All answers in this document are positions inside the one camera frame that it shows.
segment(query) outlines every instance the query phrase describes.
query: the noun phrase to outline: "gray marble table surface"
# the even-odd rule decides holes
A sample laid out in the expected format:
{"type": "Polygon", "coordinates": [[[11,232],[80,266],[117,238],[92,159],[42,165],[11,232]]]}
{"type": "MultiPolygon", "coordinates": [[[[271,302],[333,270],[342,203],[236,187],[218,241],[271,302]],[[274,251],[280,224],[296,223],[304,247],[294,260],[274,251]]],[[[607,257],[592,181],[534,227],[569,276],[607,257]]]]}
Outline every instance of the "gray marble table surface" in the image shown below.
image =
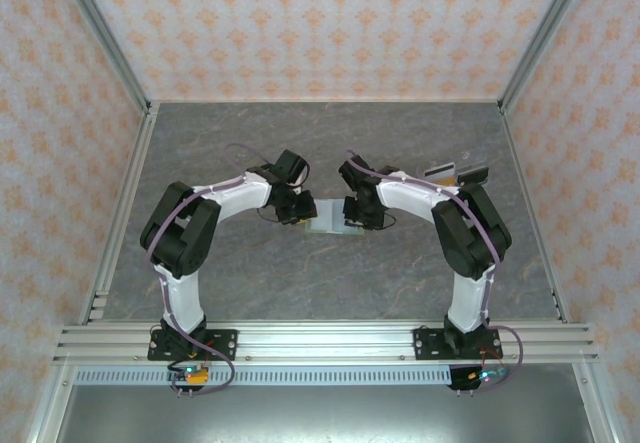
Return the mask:
{"type": "MultiPolygon", "coordinates": [[[[237,175],[221,158],[238,141],[275,160],[289,148],[311,164],[316,198],[350,194],[337,173],[353,148],[373,167],[415,174],[433,165],[484,162],[486,190],[513,236],[491,298],[497,318],[555,318],[505,130],[495,104],[163,103],[110,289],[105,318],[159,319],[157,279],[143,263],[140,233],[167,185],[217,183],[237,175]]],[[[237,161],[258,163],[244,150],[237,161]]],[[[222,222],[200,271],[208,319],[440,319],[453,274],[435,229],[402,212],[365,236],[305,233],[248,211],[222,222]]]]}

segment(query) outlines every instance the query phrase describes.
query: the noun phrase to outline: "metal floor panel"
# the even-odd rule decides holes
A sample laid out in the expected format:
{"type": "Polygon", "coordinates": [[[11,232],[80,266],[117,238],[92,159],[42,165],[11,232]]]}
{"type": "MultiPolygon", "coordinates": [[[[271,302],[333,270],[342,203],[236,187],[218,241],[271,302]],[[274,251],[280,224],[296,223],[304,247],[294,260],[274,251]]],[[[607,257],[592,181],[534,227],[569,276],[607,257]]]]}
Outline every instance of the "metal floor panel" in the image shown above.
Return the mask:
{"type": "Polygon", "coordinates": [[[570,365],[530,365],[498,391],[444,386],[249,387],[176,398],[156,386],[76,386],[61,443],[592,442],[570,365]]]}
{"type": "MultiPolygon", "coordinates": [[[[108,319],[159,319],[157,280],[138,238],[167,185],[235,176],[221,160],[232,141],[277,158],[289,148],[311,164],[317,198],[349,194],[337,173],[349,147],[374,167],[454,161],[490,167],[489,195],[513,235],[496,277],[494,318],[556,318],[550,285],[501,116],[487,103],[162,103],[104,311],[108,319]]],[[[243,166],[255,163],[238,155],[243,166]]],[[[453,273],[435,229],[394,212],[397,224],[365,236],[305,233],[255,211],[224,221],[200,272],[209,319],[441,319],[453,273]]]]}

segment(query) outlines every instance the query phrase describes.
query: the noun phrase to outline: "wire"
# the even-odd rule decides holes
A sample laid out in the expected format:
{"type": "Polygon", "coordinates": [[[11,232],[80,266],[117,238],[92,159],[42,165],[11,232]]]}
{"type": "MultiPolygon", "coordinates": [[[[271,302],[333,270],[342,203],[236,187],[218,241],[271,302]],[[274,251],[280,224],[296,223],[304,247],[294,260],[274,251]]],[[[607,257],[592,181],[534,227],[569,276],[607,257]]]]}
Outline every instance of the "wire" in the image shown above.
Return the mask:
{"type": "Polygon", "coordinates": [[[482,364],[483,364],[483,366],[484,366],[484,362],[485,362],[485,358],[486,358],[486,353],[489,353],[491,356],[493,356],[495,359],[497,359],[502,366],[504,366],[504,362],[502,361],[502,358],[500,357],[500,355],[498,353],[496,353],[495,351],[493,351],[491,348],[480,348],[480,351],[484,351],[485,352],[485,355],[482,356],[482,364]]]}
{"type": "Polygon", "coordinates": [[[391,224],[387,225],[387,226],[383,226],[382,228],[378,228],[376,231],[387,230],[387,229],[391,228],[393,225],[395,225],[398,222],[397,218],[395,216],[393,216],[393,215],[389,215],[388,213],[385,213],[384,216],[388,216],[389,218],[393,219],[393,222],[391,224]]]}
{"type": "Polygon", "coordinates": [[[179,365],[180,363],[184,363],[185,361],[189,361],[189,359],[185,358],[183,360],[177,360],[177,361],[174,361],[173,363],[169,363],[167,365],[167,370],[175,371],[176,373],[185,373],[184,368],[176,367],[176,365],[179,365]]]}
{"type": "Polygon", "coordinates": [[[490,298],[490,294],[491,294],[491,283],[493,281],[493,277],[494,277],[496,271],[498,271],[498,269],[500,268],[502,262],[500,261],[500,256],[498,255],[498,251],[496,250],[495,246],[493,245],[493,242],[491,241],[491,238],[489,238],[489,235],[487,234],[487,231],[482,227],[482,224],[480,223],[480,220],[478,220],[478,217],[473,214],[471,209],[465,204],[464,201],[462,201],[460,199],[460,197],[458,197],[457,195],[455,195],[451,191],[447,190],[443,186],[436,185],[434,183],[430,183],[430,182],[424,181],[424,180],[418,180],[416,178],[411,178],[411,177],[399,177],[399,176],[392,176],[392,175],[383,175],[382,173],[377,173],[375,171],[371,171],[371,170],[368,170],[366,168],[363,168],[362,166],[358,165],[355,161],[353,161],[353,157],[357,156],[355,151],[349,149],[349,150],[347,150],[347,154],[350,155],[350,158],[347,160],[349,162],[349,164],[351,164],[351,166],[353,166],[356,170],[358,170],[358,171],[360,171],[360,172],[362,172],[362,173],[364,173],[366,175],[373,176],[375,178],[380,178],[381,180],[395,181],[396,183],[423,186],[423,187],[428,188],[428,189],[430,189],[432,191],[435,191],[437,193],[445,195],[447,198],[451,199],[451,201],[453,201],[456,205],[458,205],[458,207],[467,215],[469,220],[471,220],[471,223],[473,224],[473,226],[476,227],[476,229],[478,230],[478,234],[480,235],[480,237],[484,241],[485,245],[487,245],[487,248],[489,249],[489,253],[491,253],[491,257],[493,258],[493,262],[494,262],[493,271],[491,271],[490,273],[487,274],[487,276],[489,278],[488,278],[487,283],[485,285],[484,299],[482,301],[482,307],[480,309],[481,315],[482,315],[482,325],[488,330],[505,330],[505,331],[508,331],[509,333],[511,333],[514,336],[514,338],[516,339],[516,342],[518,343],[518,353],[519,354],[518,354],[518,361],[516,362],[516,365],[515,365],[513,371],[511,371],[509,374],[507,374],[507,376],[504,379],[500,380],[498,383],[496,383],[495,385],[490,386],[489,388],[479,388],[479,389],[475,390],[475,393],[484,393],[486,391],[491,391],[491,390],[494,390],[494,389],[502,386],[503,384],[505,384],[507,381],[509,381],[513,377],[513,375],[515,375],[517,373],[517,371],[522,366],[522,360],[524,359],[524,345],[522,344],[522,339],[520,338],[520,335],[518,335],[518,333],[513,328],[510,328],[510,327],[508,327],[506,325],[493,325],[493,326],[490,326],[489,322],[487,321],[489,298],[490,298]]]}
{"type": "Polygon", "coordinates": [[[280,223],[278,220],[272,220],[270,218],[263,216],[262,213],[260,213],[260,208],[256,208],[256,213],[258,213],[258,216],[265,221],[268,221],[270,223],[280,223]]]}
{"type": "MultiPolygon", "coordinates": [[[[208,341],[208,342],[207,342],[207,346],[211,346],[211,345],[213,345],[213,343],[214,343],[215,341],[216,341],[216,340],[208,341]]],[[[206,363],[209,363],[209,353],[207,353],[206,355],[204,355],[204,362],[205,362],[205,364],[206,364],[206,363]]]]}
{"type": "Polygon", "coordinates": [[[227,146],[225,146],[222,149],[222,155],[223,155],[224,159],[226,160],[226,162],[229,163],[229,165],[231,165],[233,168],[238,170],[238,172],[240,172],[240,173],[244,173],[245,169],[242,168],[238,163],[236,163],[234,161],[234,159],[231,158],[231,156],[229,156],[229,151],[228,151],[229,148],[243,148],[243,149],[249,151],[250,153],[253,153],[255,156],[260,158],[265,163],[267,163],[269,165],[271,164],[271,162],[269,160],[267,160],[267,158],[265,156],[263,156],[262,153],[260,153],[258,150],[256,150],[252,146],[245,145],[244,143],[229,143],[227,146]]]}

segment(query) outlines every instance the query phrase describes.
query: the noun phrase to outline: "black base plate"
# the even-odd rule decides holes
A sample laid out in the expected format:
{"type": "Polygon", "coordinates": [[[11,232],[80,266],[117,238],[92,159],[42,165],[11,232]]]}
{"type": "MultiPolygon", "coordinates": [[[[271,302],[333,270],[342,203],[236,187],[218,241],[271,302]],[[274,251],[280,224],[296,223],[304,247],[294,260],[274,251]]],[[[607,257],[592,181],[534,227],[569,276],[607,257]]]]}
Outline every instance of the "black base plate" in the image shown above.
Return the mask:
{"type": "MultiPolygon", "coordinates": [[[[486,330],[476,339],[473,345],[460,350],[460,354],[451,348],[444,340],[444,329],[420,327],[413,330],[413,349],[416,360],[481,360],[480,348],[493,350],[502,358],[502,346],[494,345],[494,340],[500,341],[498,330],[486,330]]],[[[485,353],[485,359],[495,360],[491,353],[485,353]]]]}
{"type": "MultiPolygon", "coordinates": [[[[236,348],[238,347],[238,331],[237,330],[205,330],[205,337],[202,341],[213,343],[209,346],[214,350],[219,351],[231,361],[236,358],[236,348]]],[[[181,351],[175,351],[175,345],[170,343],[167,333],[162,330],[154,330],[151,332],[151,342],[155,344],[149,344],[149,352],[147,353],[147,359],[149,361],[179,361],[184,359],[184,353],[181,351]]],[[[209,356],[210,361],[219,361],[220,358],[204,351],[199,352],[191,361],[204,361],[209,356]]]]}

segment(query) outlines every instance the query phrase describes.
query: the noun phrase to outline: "aluminum frame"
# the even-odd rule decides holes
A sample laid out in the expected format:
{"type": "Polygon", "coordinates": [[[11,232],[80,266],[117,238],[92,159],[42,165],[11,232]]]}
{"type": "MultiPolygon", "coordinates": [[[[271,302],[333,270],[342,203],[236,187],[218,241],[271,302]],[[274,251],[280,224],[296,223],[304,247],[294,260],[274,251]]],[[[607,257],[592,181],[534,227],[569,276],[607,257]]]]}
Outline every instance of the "aluminum frame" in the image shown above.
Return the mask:
{"type": "Polygon", "coordinates": [[[559,26],[562,18],[566,14],[573,0],[553,0],[551,6],[547,10],[544,18],[540,22],[540,26],[536,30],[529,46],[524,52],[522,59],[516,67],[509,84],[502,98],[498,101],[501,113],[505,114],[516,100],[518,92],[526,83],[529,75],[538,63],[538,59],[544,52],[549,40],[553,36],[556,28],[559,26]]]}
{"type": "MultiPolygon", "coordinates": [[[[588,325],[556,320],[496,321],[514,328],[524,344],[524,363],[581,363],[599,358],[588,325]]],[[[146,359],[149,328],[144,322],[99,321],[65,327],[54,365],[163,365],[146,359]]],[[[479,360],[416,360],[412,330],[441,321],[219,321],[209,328],[240,332],[238,365],[447,365],[479,360]]],[[[518,346],[501,332],[505,361],[515,362],[518,346]]]]}
{"type": "Polygon", "coordinates": [[[113,33],[111,33],[107,20],[98,8],[96,1],[76,1],[85,16],[87,23],[107,54],[107,57],[111,60],[114,70],[125,85],[129,96],[141,111],[146,111],[149,107],[149,100],[145,96],[144,90],[142,89],[135,73],[131,69],[127,58],[120,49],[118,41],[113,36],[113,33]]]}
{"type": "MultiPolygon", "coordinates": [[[[96,365],[131,368],[162,367],[146,359],[153,321],[97,321],[63,329],[54,366],[36,414],[29,441],[55,441],[60,432],[78,370],[96,365]]],[[[497,321],[520,334],[524,364],[572,363],[596,442],[626,441],[603,382],[598,348],[588,325],[559,320],[497,321]]],[[[389,321],[221,321],[209,327],[236,328],[236,366],[246,370],[273,368],[377,367],[419,368],[470,363],[473,360],[416,361],[413,328],[442,327],[442,322],[389,321]]],[[[514,338],[501,333],[505,361],[514,363],[514,338]]],[[[222,368],[224,363],[216,363],[222,368]]]]}
{"type": "Polygon", "coordinates": [[[129,155],[127,169],[123,175],[118,193],[116,209],[111,220],[111,227],[102,252],[102,257],[93,281],[93,289],[85,300],[78,323],[86,324],[91,319],[102,318],[101,310],[96,313],[95,308],[104,308],[109,294],[113,272],[116,268],[120,248],[124,240],[129,214],[136,195],[136,188],[147,156],[151,135],[158,116],[158,105],[152,105],[142,116],[138,127],[136,141],[129,155]]]}
{"type": "Polygon", "coordinates": [[[533,205],[531,203],[531,197],[529,196],[529,187],[527,185],[527,180],[524,177],[522,167],[520,166],[520,160],[518,159],[518,153],[513,142],[513,137],[511,136],[511,129],[509,128],[507,115],[502,115],[502,127],[504,128],[507,137],[507,143],[509,144],[509,149],[511,150],[511,157],[513,158],[513,164],[516,167],[516,173],[518,174],[518,180],[520,181],[520,187],[522,188],[524,201],[527,205],[527,211],[529,212],[529,219],[531,220],[533,233],[535,235],[536,242],[538,243],[538,249],[540,250],[542,265],[544,266],[545,272],[547,274],[549,286],[551,287],[551,293],[558,310],[558,317],[566,323],[568,321],[571,321],[571,315],[569,314],[569,305],[567,304],[564,290],[560,285],[558,285],[559,280],[549,260],[549,251],[547,249],[546,242],[542,237],[540,228],[538,227],[538,220],[536,219],[535,212],[533,211],[533,205]]]}

